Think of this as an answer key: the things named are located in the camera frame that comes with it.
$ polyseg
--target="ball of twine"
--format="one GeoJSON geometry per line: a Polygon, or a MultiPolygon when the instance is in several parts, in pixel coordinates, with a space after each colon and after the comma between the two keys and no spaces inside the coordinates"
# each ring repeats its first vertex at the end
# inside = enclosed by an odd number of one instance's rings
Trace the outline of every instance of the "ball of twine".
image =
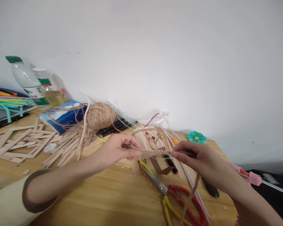
{"type": "Polygon", "coordinates": [[[87,112],[86,121],[92,130],[100,130],[112,125],[116,117],[115,111],[108,104],[94,103],[87,112]]]}

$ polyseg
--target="teal flower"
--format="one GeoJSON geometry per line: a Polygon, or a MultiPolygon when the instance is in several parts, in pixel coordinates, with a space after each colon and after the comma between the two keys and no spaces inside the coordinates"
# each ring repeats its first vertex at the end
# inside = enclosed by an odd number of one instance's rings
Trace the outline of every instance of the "teal flower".
{"type": "Polygon", "coordinates": [[[205,141],[207,140],[206,136],[196,131],[190,132],[186,137],[189,139],[189,141],[195,143],[205,143],[205,141]]]}

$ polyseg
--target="hand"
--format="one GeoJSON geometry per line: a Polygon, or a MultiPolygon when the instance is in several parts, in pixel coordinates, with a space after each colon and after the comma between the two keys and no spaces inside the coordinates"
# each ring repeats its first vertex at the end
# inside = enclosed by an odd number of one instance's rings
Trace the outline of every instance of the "hand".
{"type": "Polygon", "coordinates": [[[181,141],[175,146],[172,156],[230,196],[235,196],[240,186],[248,186],[239,174],[207,144],[181,141]],[[197,158],[190,158],[180,151],[193,151],[197,154],[197,158]]]}
{"type": "Polygon", "coordinates": [[[137,148],[141,148],[141,145],[132,135],[114,134],[110,136],[108,141],[104,143],[96,152],[86,158],[86,163],[92,161],[93,164],[97,165],[97,173],[101,172],[103,169],[114,165],[119,160],[127,158],[132,160],[134,157],[140,155],[137,150],[130,149],[130,145],[137,148]]]}

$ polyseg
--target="clear plastic bottle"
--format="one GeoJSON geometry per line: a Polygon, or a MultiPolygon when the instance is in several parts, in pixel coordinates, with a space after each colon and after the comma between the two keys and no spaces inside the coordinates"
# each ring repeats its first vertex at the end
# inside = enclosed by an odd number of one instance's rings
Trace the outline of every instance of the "clear plastic bottle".
{"type": "Polygon", "coordinates": [[[46,68],[34,68],[35,75],[42,85],[41,91],[46,97],[47,101],[52,107],[58,107],[66,103],[64,94],[61,89],[56,86],[52,81],[51,75],[46,68]]]}
{"type": "Polygon", "coordinates": [[[162,127],[164,129],[168,129],[167,117],[169,116],[169,112],[163,111],[160,116],[157,116],[153,119],[152,126],[154,127],[162,127]]]}
{"type": "Polygon", "coordinates": [[[41,92],[41,84],[34,75],[33,71],[24,65],[22,59],[17,56],[6,56],[12,65],[12,73],[17,83],[24,89],[25,93],[34,103],[43,110],[50,107],[45,96],[41,92]]]}

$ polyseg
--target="tissue box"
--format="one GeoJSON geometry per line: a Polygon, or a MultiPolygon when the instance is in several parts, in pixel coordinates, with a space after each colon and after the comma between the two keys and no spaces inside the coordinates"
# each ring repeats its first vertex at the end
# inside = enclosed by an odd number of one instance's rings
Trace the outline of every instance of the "tissue box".
{"type": "MultiPolygon", "coordinates": [[[[63,107],[63,108],[69,108],[69,111],[50,111],[49,114],[53,119],[55,119],[61,125],[75,125],[75,124],[77,124],[77,122],[75,120],[75,112],[78,112],[77,115],[76,115],[76,119],[77,119],[77,121],[80,122],[84,118],[84,112],[85,112],[87,106],[84,106],[83,107],[84,111],[82,111],[81,109],[71,110],[72,105],[74,107],[79,106],[79,102],[77,102],[75,100],[71,100],[71,101],[59,106],[59,107],[63,107]]],[[[55,124],[52,120],[50,120],[46,112],[43,113],[43,114],[40,114],[39,117],[45,125],[52,128],[58,134],[61,134],[61,133],[66,131],[63,127],[61,127],[58,124],[55,124]]]]}

